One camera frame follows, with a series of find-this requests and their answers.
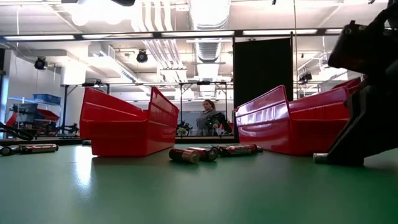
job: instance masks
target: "white wall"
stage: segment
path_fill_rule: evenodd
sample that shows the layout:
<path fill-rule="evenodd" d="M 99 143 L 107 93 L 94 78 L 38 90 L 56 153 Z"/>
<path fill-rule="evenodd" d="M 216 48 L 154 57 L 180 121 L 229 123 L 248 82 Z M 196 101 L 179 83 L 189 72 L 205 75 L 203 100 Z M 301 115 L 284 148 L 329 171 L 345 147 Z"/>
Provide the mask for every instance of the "white wall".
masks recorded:
<path fill-rule="evenodd" d="M 33 99 L 33 94 L 46 93 L 54 96 L 63 97 L 63 88 L 60 87 L 61 75 L 51 70 L 44 72 L 34 68 L 34 64 L 16 57 L 15 52 L 6 51 L 9 63 L 5 65 L 9 86 L 7 97 L 25 97 Z M 20 101 L 7 100 L 6 120 L 8 111 L 12 104 L 21 103 Z M 39 108 L 45 109 L 45 106 L 39 105 Z M 60 115 L 59 106 L 49 106 L 48 110 Z"/>

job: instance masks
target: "green tabletop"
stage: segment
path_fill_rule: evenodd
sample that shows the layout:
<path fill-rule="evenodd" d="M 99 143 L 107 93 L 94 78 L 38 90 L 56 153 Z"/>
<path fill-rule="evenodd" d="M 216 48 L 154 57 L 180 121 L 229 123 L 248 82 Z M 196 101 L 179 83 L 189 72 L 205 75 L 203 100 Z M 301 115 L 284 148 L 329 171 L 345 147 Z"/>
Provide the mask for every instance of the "green tabletop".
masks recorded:
<path fill-rule="evenodd" d="M 271 152 L 196 165 L 168 151 L 99 158 L 86 146 L 0 157 L 1 224 L 385 224 L 397 206 L 398 151 L 357 168 Z"/>

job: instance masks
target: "aa battery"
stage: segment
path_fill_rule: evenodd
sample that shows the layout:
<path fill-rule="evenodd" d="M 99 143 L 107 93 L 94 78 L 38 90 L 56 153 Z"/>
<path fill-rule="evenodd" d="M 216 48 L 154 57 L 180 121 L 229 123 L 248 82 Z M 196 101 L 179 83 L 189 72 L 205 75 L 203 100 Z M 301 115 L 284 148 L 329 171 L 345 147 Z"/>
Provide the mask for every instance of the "aa battery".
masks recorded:
<path fill-rule="evenodd" d="M 255 154 L 262 150 L 258 148 L 255 144 L 243 145 L 243 146 L 221 146 L 219 147 L 221 156 L 242 156 Z"/>
<path fill-rule="evenodd" d="M 200 155 L 200 160 L 203 161 L 215 161 L 218 157 L 218 148 L 213 147 L 189 147 L 187 150 L 196 151 Z"/>
<path fill-rule="evenodd" d="M 169 157 L 174 161 L 196 164 L 199 161 L 200 155 L 199 152 L 193 150 L 173 148 L 169 152 Z"/>

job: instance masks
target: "black curtain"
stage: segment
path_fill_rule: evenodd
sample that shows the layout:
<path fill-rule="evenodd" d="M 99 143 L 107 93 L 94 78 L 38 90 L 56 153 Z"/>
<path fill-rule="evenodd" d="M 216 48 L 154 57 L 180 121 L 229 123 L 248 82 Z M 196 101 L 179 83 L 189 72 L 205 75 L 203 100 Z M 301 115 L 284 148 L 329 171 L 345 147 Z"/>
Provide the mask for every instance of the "black curtain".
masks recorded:
<path fill-rule="evenodd" d="M 233 78 L 235 108 L 279 85 L 292 101 L 292 38 L 234 43 Z"/>

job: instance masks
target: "ceiling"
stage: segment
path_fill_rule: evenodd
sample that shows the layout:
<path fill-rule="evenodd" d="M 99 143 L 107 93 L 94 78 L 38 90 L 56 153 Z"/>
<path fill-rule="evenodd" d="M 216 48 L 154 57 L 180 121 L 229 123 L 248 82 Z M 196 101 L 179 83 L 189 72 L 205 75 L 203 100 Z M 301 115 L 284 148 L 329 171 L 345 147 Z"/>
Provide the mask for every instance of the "ceiling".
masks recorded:
<path fill-rule="evenodd" d="M 356 20 L 359 24 L 368 24 L 387 5 L 387 1 L 376 1 L 374 4 L 368 4 L 367 0 L 296 0 L 294 12 L 292 0 L 277 0 L 275 6 L 268 0 L 231 1 L 227 29 L 343 27 L 350 20 Z M 134 32 L 129 19 L 125 19 L 117 25 L 109 25 L 105 21 L 89 21 L 84 26 L 76 26 L 72 21 L 71 14 L 67 11 L 67 7 L 61 5 L 60 0 L 43 1 L 45 4 L 27 2 L 29 1 L 0 2 L 1 35 Z M 170 0 L 170 3 L 173 29 L 190 30 L 188 11 L 184 10 L 187 8 L 187 1 Z M 336 39 L 336 36 L 298 37 L 297 46 L 294 42 L 294 49 L 297 49 L 298 54 L 297 65 L 294 57 L 294 69 L 300 68 L 324 50 L 330 51 Z M 90 70 L 87 73 L 88 77 L 117 78 L 117 73 L 106 70 L 106 64 L 89 57 L 87 47 L 90 44 L 89 42 L 20 43 L 19 50 L 64 49 L 97 68 Z M 149 56 L 146 63 L 137 63 L 135 59 L 138 50 L 145 48 L 142 41 L 110 41 L 102 42 L 102 44 L 112 46 L 116 51 L 116 58 L 130 71 L 145 77 L 146 82 L 155 82 L 159 79 L 156 74 L 158 64 L 153 57 Z M 187 68 L 187 78 L 194 78 L 197 71 L 193 44 L 187 43 L 187 40 L 184 39 L 177 39 L 177 47 L 183 64 Z M 232 51 L 231 42 L 223 43 L 218 74 L 225 78 L 232 77 Z M 316 63 L 312 65 L 314 74 L 317 73 L 315 65 Z"/>

